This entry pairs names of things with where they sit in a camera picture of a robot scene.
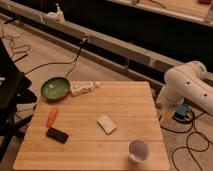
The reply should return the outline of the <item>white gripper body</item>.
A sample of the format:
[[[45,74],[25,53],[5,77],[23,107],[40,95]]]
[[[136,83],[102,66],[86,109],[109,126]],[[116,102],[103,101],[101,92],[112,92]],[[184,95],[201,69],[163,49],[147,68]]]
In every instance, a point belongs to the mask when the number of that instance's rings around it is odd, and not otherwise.
[[[71,94],[73,96],[78,96],[81,94],[89,93],[97,89],[99,86],[99,82],[92,81],[77,83],[71,86]]]

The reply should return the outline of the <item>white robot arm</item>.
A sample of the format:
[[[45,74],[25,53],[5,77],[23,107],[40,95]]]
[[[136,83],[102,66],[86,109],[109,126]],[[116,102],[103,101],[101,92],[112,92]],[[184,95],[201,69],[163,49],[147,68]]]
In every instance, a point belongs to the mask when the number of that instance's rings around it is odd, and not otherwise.
[[[206,67],[199,61],[191,61],[164,74],[165,85],[157,102],[165,108],[176,108],[188,99],[209,114],[213,114],[213,87],[203,81]]]

